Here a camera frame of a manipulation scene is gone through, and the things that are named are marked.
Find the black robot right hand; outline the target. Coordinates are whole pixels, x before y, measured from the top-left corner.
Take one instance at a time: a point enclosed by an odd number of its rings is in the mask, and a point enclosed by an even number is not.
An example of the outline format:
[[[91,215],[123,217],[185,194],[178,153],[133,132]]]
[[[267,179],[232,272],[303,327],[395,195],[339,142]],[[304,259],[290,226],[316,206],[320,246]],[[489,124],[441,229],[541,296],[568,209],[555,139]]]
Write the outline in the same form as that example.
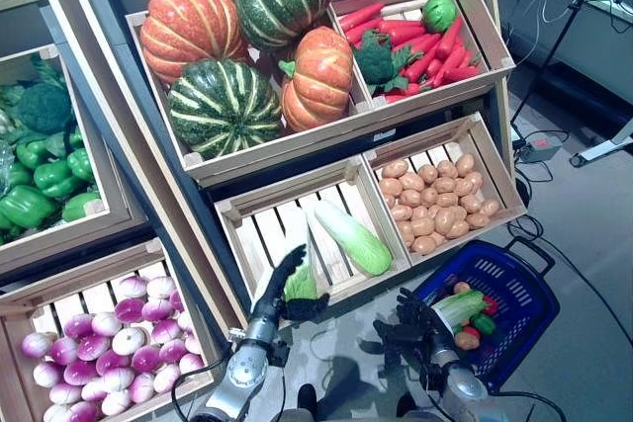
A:
[[[373,327],[382,342],[385,366],[395,367],[401,357],[413,357],[421,365],[430,363],[432,338],[441,331],[439,317],[418,295],[400,288],[397,295],[396,315],[398,323],[390,324],[380,319]]]

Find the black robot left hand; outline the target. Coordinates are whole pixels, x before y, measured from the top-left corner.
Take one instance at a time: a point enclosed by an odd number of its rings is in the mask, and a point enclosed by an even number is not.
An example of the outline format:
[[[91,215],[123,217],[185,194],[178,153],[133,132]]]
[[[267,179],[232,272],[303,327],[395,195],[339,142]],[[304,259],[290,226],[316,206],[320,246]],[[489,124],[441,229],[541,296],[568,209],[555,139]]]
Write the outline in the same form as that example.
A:
[[[296,273],[307,255],[306,245],[301,244],[290,251],[273,271],[263,295],[255,303],[248,322],[266,319],[276,325],[281,319],[291,322],[314,320],[329,304],[329,294],[318,298],[293,298],[283,300],[283,290],[289,277]]]

